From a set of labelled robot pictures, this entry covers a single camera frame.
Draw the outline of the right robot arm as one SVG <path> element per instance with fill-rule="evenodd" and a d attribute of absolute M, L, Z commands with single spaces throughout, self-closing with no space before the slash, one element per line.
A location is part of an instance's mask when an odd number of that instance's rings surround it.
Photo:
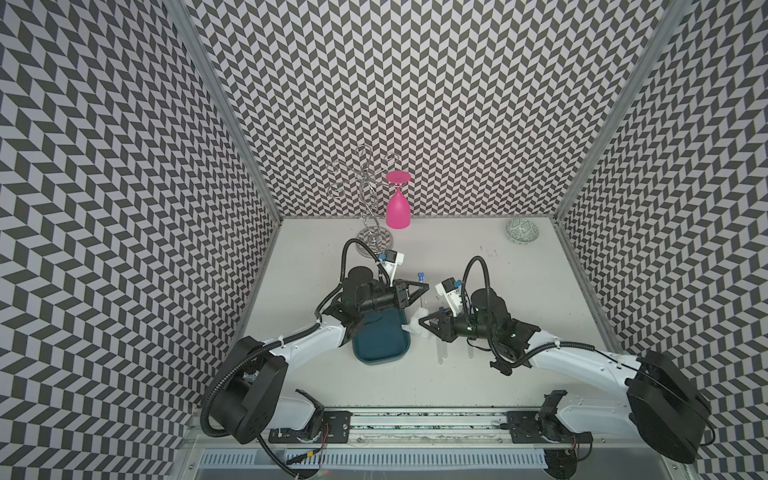
<path fill-rule="evenodd" d="M 491 289 L 475 291 L 470 307 L 464 306 L 459 289 L 438 293 L 448 306 L 419 318 L 421 330 L 446 343 L 460 337 L 486 340 L 493 356 L 489 365 L 504 376 L 520 368 L 548 370 L 603 393 L 601 399 L 572 397 L 564 389 L 547 394 L 538 418 L 548 440 L 555 439 L 559 427 L 573 434 L 638 437 L 683 464 L 694 463 L 708 445 L 710 403 L 668 355 L 609 353 L 562 339 L 513 318 Z"/>

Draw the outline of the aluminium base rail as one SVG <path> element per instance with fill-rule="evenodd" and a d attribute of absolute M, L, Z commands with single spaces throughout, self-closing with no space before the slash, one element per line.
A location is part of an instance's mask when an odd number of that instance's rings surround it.
<path fill-rule="evenodd" d="M 537 407 L 330 408 L 318 433 L 301 439 L 287 428 L 270 428 L 275 445 L 501 444 L 572 449 L 594 442 L 573 433 Z"/>

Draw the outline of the pink plastic wine glass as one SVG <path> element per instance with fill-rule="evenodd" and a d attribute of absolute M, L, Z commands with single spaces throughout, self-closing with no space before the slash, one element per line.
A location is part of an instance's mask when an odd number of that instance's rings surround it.
<path fill-rule="evenodd" d="M 387 204 L 387 226 L 396 230 L 406 229 L 411 223 L 411 208 L 403 188 L 411 180 L 411 175 L 408 172 L 396 170 L 389 172 L 386 180 L 395 187 L 394 194 Z"/>

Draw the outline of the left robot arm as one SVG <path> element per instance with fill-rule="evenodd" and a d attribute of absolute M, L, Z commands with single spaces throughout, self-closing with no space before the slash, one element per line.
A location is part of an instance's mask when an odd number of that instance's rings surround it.
<path fill-rule="evenodd" d="M 354 267 L 326 295 L 306 329 L 262 342 L 246 336 L 236 342 L 203 395 L 199 423 L 212 438 L 231 436 L 241 444 L 264 431 L 289 430 L 304 441 L 317 438 L 325 406 L 297 389 L 285 393 L 285 380 L 299 367 L 342 347 L 374 312 L 404 310 L 429 290 L 424 282 L 392 279 L 383 269 L 375 279 Z"/>

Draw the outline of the patterned ceramic bowl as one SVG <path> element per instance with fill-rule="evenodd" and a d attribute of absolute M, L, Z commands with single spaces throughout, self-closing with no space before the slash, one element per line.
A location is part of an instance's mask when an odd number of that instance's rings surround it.
<path fill-rule="evenodd" d="M 508 220 L 505 231 L 511 242 L 522 245 L 536 241 L 540 235 L 537 225 L 528 218 Z"/>

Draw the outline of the teal plastic water tub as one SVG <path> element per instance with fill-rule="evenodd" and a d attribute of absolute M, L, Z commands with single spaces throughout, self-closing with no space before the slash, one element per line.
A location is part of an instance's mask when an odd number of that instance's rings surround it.
<path fill-rule="evenodd" d="M 387 309 L 366 314 L 352 341 L 355 357 L 366 365 L 378 365 L 402 358 L 410 349 L 410 333 L 403 310 Z"/>

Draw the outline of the chrome glass rack stand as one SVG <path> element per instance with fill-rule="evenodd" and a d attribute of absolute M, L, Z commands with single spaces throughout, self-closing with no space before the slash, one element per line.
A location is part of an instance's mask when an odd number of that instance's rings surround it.
<path fill-rule="evenodd" d="M 357 238 L 367 244 L 375 254 L 383 254 L 394 246 L 393 234 L 381 219 L 380 188 L 386 165 L 377 167 L 373 148 L 368 144 L 355 147 L 353 162 L 349 165 L 337 157 L 329 161 L 331 187 L 335 198 L 342 200 L 347 194 L 356 201 L 355 215 L 362 222 Z"/>

